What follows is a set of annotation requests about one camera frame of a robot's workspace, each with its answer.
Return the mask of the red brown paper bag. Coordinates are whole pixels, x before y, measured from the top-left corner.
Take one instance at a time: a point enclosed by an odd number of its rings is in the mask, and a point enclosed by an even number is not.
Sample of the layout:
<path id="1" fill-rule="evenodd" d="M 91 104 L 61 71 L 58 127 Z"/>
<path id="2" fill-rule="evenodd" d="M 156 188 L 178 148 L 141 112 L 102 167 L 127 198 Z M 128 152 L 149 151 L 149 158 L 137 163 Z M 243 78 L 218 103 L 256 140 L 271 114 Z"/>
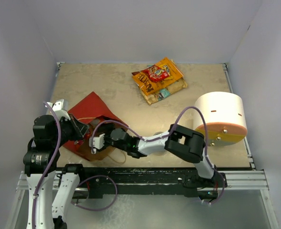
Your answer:
<path id="1" fill-rule="evenodd" d="M 68 156 L 68 162 L 74 163 L 74 159 L 79 159 L 77 163 L 82 161 L 100 162 L 106 161 L 116 165 L 123 165 L 127 156 L 123 151 L 114 153 L 115 148 L 109 146 L 106 149 L 96 154 L 91 153 L 90 137 L 94 128 L 105 120 L 114 120 L 123 122 L 116 115 L 114 115 L 103 100 L 95 93 L 91 92 L 74 107 L 69 110 L 69 114 L 74 115 L 78 121 L 90 126 L 90 132 L 86 134 L 82 141 L 69 141 L 61 147 L 63 157 Z"/>

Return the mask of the yellow kettle chips bag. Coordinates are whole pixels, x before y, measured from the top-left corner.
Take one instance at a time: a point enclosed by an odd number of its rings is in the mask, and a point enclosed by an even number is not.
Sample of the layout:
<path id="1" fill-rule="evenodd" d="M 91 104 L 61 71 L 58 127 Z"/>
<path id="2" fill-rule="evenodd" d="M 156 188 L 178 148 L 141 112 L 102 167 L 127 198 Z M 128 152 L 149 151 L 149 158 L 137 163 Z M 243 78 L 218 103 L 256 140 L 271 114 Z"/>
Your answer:
<path id="1" fill-rule="evenodd" d="M 166 88 L 163 88 L 153 94 L 145 95 L 144 92 L 141 91 L 142 96 L 147 101 L 149 105 L 159 102 L 172 94 L 180 91 L 183 88 L 187 88 L 187 83 L 184 78 L 180 78 L 179 80 L 175 81 L 174 83 L 170 84 Z"/>

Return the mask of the orange snack packet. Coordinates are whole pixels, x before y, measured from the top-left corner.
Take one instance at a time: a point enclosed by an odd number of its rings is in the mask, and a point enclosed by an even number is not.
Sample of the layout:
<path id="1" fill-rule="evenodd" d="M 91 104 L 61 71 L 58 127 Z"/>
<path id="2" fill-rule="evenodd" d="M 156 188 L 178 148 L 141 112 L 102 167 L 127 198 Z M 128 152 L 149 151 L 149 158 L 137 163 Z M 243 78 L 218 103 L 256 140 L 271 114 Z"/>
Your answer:
<path id="1" fill-rule="evenodd" d="M 133 72 L 132 78 L 145 95 L 150 95 L 182 79 L 183 74 L 173 61 L 165 57 L 144 70 Z"/>

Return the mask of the red rice cracker packet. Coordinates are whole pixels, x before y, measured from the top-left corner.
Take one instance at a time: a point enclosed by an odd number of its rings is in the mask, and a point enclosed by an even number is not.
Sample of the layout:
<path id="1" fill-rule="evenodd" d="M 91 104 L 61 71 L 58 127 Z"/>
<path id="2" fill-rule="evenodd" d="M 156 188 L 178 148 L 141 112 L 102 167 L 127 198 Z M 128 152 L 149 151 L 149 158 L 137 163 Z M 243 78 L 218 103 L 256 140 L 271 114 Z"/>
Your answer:
<path id="1" fill-rule="evenodd" d="M 144 70 L 141 71 L 142 73 L 144 73 L 145 75 L 148 76 L 148 78 L 152 81 L 152 82 L 160 82 L 163 81 L 162 79 L 162 69 L 160 66 L 157 65 L 152 65 Z"/>

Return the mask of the yellow candy packet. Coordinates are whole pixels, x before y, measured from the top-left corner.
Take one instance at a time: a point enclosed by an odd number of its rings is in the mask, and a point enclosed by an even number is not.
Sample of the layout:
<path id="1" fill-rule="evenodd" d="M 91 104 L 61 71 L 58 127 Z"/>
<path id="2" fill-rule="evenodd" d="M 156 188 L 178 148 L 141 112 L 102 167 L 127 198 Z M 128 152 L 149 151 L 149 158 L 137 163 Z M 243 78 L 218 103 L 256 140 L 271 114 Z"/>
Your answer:
<path id="1" fill-rule="evenodd" d="M 168 65 L 162 65 L 162 79 L 163 80 L 171 80 L 173 78 L 172 74 L 170 73 L 170 68 Z"/>

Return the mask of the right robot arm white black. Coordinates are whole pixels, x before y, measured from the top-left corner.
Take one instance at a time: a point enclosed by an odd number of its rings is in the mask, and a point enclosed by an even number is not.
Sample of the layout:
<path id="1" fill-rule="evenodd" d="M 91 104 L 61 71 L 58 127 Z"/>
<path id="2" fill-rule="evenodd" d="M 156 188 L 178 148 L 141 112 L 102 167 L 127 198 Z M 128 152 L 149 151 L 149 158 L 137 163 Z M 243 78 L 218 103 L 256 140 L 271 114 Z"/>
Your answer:
<path id="1" fill-rule="evenodd" d="M 162 151 L 170 152 L 181 160 L 194 164 L 200 182 L 210 187 L 217 181 L 215 166 L 207 154 L 208 145 L 204 135 L 181 125 L 173 131 L 140 138 L 131 136 L 122 128 L 114 128 L 103 136 L 104 146 L 112 146 L 139 159 Z"/>

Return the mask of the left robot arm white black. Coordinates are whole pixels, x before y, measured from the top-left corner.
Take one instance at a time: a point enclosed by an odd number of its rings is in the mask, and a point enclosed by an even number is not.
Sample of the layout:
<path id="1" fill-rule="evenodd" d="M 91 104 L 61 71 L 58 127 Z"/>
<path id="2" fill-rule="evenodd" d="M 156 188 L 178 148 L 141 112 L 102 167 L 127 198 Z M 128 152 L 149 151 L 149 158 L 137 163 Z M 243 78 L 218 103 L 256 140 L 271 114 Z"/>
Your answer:
<path id="1" fill-rule="evenodd" d="M 84 139 L 89 131 L 87 124 L 81 123 L 73 115 L 55 121 L 52 115 L 42 115 L 35 119 L 33 138 L 27 146 L 23 158 L 24 173 L 29 190 L 29 229 L 66 229 L 67 210 L 76 187 L 86 182 L 82 164 L 66 164 L 54 185 L 59 148 L 68 141 Z M 52 193 L 57 187 L 56 195 Z"/>

